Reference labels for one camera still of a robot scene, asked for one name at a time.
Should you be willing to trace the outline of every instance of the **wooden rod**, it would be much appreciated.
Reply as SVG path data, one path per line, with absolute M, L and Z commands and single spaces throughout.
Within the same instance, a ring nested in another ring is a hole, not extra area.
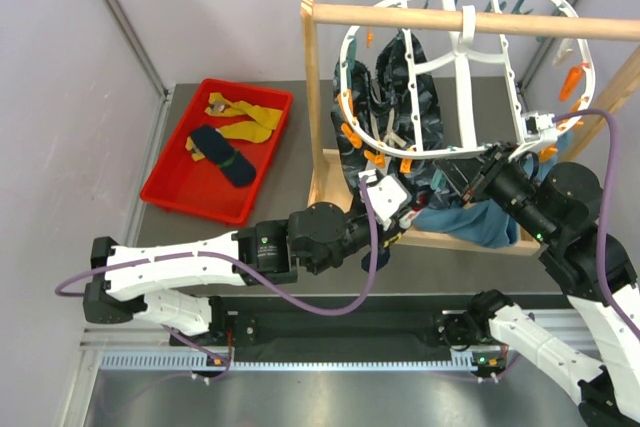
M 309 107 L 309 128 L 311 129 L 311 156 L 313 177 L 311 190 L 318 198 L 323 197 L 324 181 L 328 164 L 322 152 L 322 103 L 320 98 L 320 67 L 318 59 L 317 26 L 313 21 L 315 0 L 302 0 L 302 35 L 304 37 L 304 66 L 307 74 L 307 104 Z
M 591 109 L 606 110 L 612 114 L 618 112 L 640 87 L 640 47 L 626 60 L 622 67 L 614 74 L 611 82 L 602 89 L 600 95 L 591 103 Z M 563 161 L 575 159 L 589 142 L 605 126 L 605 120 L 594 115 L 582 117 L 584 125 L 571 129 L 573 141 L 560 159 Z
M 462 31 L 462 12 L 436 9 L 315 4 L 313 20 L 318 24 Z M 640 20 L 477 12 L 476 31 L 574 39 L 640 41 Z

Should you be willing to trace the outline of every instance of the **folded sock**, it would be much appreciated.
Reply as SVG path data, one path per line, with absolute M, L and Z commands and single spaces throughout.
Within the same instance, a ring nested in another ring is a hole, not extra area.
M 209 95 L 209 107 L 205 112 L 214 117 L 235 117 L 237 115 L 248 115 L 261 126 L 275 130 L 280 122 L 282 111 L 270 109 L 259 105 L 252 105 L 244 100 L 231 102 L 225 99 L 219 92 Z
M 249 185 L 256 178 L 255 167 L 210 125 L 198 127 L 190 137 L 202 155 L 216 164 L 235 187 Z
M 218 132 L 220 132 L 225 139 L 246 140 L 254 144 L 261 144 L 271 137 L 271 130 L 252 120 L 245 120 L 218 127 Z

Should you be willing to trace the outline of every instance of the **dark blue sock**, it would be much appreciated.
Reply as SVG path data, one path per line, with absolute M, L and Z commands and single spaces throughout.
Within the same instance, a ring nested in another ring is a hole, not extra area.
M 196 148 L 216 164 L 234 186 L 244 187 L 256 178 L 255 167 L 210 125 L 198 127 L 190 136 Z

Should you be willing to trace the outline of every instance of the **wooden base board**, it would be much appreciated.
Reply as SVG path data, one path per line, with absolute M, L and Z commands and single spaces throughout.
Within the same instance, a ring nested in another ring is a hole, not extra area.
M 311 190 L 309 192 L 309 205 L 314 202 L 331 202 L 336 204 L 345 212 L 351 206 L 352 195 L 347 188 L 347 184 L 342 174 L 340 156 L 337 150 L 324 149 L 324 157 L 328 163 L 328 168 L 324 178 L 318 179 L 314 171 L 311 180 Z M 398 241 L 399 244 L 415 245 L 419 247 L 435 247 L 439 249 L 471 250 L 476 252 L 492 252 L 511 255 L 533 255 L 539 248 L 533 238 L 524 230 L 520 231 L 520 241 L 511 247 L 500 249 L 487 249 L 472 242 L 461 240 L 449 234 L 439 234 L 435 232 L 421 232 L 413 227 L 407 231 Z

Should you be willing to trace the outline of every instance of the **white plastic hook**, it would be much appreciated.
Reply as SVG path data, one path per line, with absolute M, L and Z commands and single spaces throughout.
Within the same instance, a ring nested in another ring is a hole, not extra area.
M 460 54 L 469 50 L 476 34 L 476 8 L 473 5 L 462 6 L 462 35 L 458 39 L 456 51 Z

